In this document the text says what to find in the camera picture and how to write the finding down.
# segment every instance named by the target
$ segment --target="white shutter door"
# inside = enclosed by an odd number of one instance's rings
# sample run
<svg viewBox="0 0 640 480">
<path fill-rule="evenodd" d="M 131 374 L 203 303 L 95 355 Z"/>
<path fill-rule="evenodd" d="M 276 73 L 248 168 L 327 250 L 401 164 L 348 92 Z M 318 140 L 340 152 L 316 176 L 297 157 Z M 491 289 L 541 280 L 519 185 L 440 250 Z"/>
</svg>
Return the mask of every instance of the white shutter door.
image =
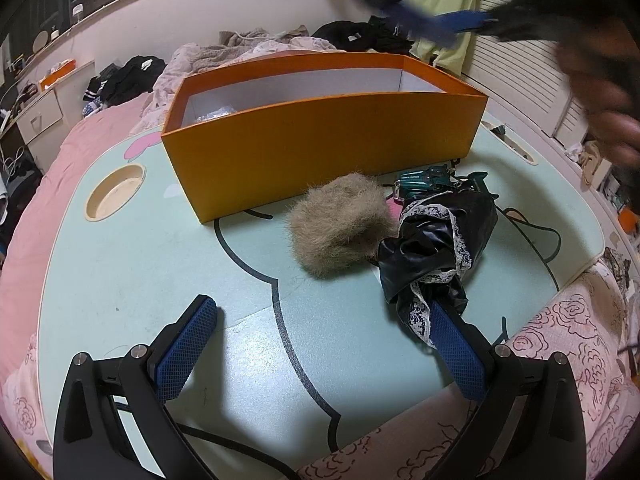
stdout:
<svg viewBox="0 0 640 480">
<path fill-rule="evenodd" d="M 507 0 L 480 0 L 480 9 L 496 7 Z M 553 136 L 569 102 L 556 67 L 554 44 L 548 41 L 498 43 L 477 36 L 467 54 L 465 75 L 495 92 Z"/>
<path fill-rule="evenodd" d="M 556 131 L 556 139 L 568 148 L 577 142 L 582 142 L 586 133 L 587 121 L 584 117 L 584 109 L 578 104 L 578 101 L 571 99 L 571 105 Z"/>
</svg>

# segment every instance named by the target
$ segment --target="human hand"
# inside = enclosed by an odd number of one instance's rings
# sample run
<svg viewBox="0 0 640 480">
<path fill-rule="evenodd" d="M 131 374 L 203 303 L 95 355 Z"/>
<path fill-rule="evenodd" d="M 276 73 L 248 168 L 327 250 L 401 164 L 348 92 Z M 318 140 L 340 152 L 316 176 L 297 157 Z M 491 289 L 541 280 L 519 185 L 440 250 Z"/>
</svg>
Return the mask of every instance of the human hand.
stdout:
<svg viewBox="0 0 640 480">
<path fill-rule="evenodd" d="M 591 29 L 583 44 L 601 56 L 640 62 L 640 50 L 621 20 L 609 20 Z M 640 168 L 640 122 L 629 115 L 631 96 L 595 75 L 597 68 L 579 49 L 561 44 L 556 57 L 560 69 L 569 76 L 574 96 L 585 108 L 602 155 L 613 164 Z"/>
</svg>

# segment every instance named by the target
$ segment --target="orange object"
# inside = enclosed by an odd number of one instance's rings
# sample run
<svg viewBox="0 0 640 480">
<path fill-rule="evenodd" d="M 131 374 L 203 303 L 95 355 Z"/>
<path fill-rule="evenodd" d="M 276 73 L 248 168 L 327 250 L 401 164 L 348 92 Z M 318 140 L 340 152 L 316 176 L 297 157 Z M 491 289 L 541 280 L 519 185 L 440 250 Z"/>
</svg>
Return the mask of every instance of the orange object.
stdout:
<svg viewBox="0 0 640 480">
<path fill-rule="evenodd" d="M 40 90 L 44 92 L 47 86 L 53 85 L 53 83 L 55 83 L 58 79 L 73 72 L 73 70 L 75 69 L 76 69 L 76 60 L 72 59 L 71 61 L 65 63 L 63 66 L 57 69 L 55 72 L 46 76 L 46 78 L 44 78 L 42 81 L 40 81 Z"/>
<path fill-rule="evenodd" d="M 301 54 L 186 78 L 162 142 L 200 222 L 360 171 L 468 153 L 487 97 L 393 54 Z M 208 112 L 236 111 L 198 122 Z"/>
<path fill-rule="evenodd" d="M 638 223 L 638 215 L 636 215 L 628 207 L 623 207 L 618 215 L 618 222 L 620 227 L 626 234 L 631 234 L 636 230 L 636 224 Z"/>
</svg>

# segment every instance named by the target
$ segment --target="fur pom-pom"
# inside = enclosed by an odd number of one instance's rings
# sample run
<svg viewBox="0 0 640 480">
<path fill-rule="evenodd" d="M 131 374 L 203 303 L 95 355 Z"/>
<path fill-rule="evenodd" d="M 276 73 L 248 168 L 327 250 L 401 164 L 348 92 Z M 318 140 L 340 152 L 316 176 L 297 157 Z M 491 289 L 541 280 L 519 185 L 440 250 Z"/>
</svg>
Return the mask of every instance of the fur pom-pom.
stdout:
<svg viewBox="0 0 640 480">
<path fill-rule="evenodd" d="M 375 258 L 380 241 L 398 234 L 384 189 L 359 173 L 309 189 L 289 228 L 296 259 L 318 278 Z"/>
</svg>

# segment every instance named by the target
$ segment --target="blue gripper pad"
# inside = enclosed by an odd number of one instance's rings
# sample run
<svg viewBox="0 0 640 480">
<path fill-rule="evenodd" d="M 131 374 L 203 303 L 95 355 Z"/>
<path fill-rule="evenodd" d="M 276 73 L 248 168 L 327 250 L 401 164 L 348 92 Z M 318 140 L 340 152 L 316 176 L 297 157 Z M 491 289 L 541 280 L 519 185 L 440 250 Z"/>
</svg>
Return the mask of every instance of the blue gripper pad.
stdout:
<svg viewBox="0 0 640 480">
<path fill-rule="evenodd" d="M 465 399 L 482 402 L 486 394 L 486 375 L 482 362 L 440 304 L 433 301 L 429 307 L 431 309 L 429 338 Z"/>
<path fill-rule="evenodd" d="M 160 402 L 175 399 L 186 383 L 218 320 L 216 302 L 208 296 L 177 335 L 156 367 L 156 396 Z"/>
</svg>

